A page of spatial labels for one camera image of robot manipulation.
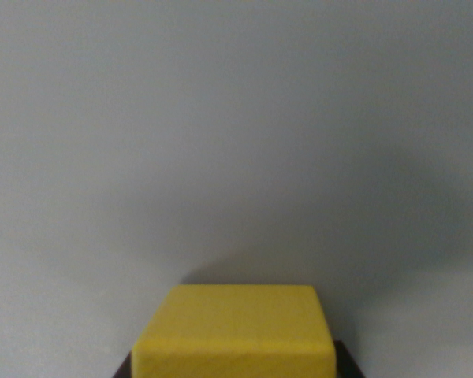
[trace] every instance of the yellow foam block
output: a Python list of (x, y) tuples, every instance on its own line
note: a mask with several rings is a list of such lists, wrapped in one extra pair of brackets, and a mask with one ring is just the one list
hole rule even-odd
[(133, 378), (334, 378), (315, 290), (180, 285), (132, 349)]

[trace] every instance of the gray background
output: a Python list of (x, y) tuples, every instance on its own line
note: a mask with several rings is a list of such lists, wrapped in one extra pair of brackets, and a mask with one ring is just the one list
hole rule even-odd
[(0, 377), (111, 376), (180, 282), (473, 376), (473, 2), (0, 2)]

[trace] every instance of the block front face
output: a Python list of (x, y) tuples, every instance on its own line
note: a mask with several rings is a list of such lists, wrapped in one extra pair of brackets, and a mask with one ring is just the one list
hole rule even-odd
[(335, 377), (312, 287), (180, 285), (132, 350), (134, 378)]

